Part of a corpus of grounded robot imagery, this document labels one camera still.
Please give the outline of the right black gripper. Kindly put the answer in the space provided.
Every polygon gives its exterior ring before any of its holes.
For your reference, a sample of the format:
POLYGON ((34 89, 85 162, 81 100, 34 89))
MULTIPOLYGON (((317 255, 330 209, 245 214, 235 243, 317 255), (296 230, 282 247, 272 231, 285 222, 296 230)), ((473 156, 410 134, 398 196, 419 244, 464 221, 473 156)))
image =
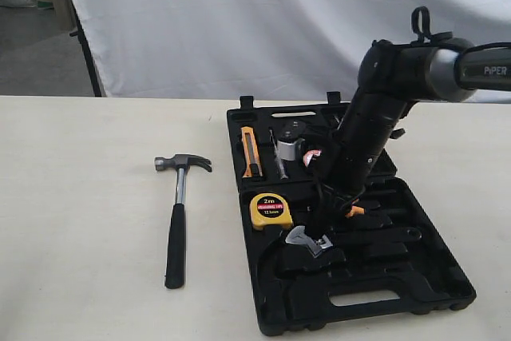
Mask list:
POLYGON ((318 197, 309 237, 318 240, 338 216, 345 217, 365 191, 366 180, 383 151, 383 131, 308 129, 310 149, 323 151, 308 167, 318 197))

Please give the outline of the right black Piper robot arm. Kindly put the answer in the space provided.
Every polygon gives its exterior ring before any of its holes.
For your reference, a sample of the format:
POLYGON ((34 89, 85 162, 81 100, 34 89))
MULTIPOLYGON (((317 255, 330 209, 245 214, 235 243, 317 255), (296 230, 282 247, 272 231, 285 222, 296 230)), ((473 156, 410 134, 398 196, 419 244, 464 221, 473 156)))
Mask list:
POLYGON ((319 206, 305 233, 314 240, 362 194, 396 124, 420 101, 461 102, 479 89, 510 90, 510 44, 474 46, 465 39, 373 42, 340 126, 305 135, 321 153, 311 162, 319 206))

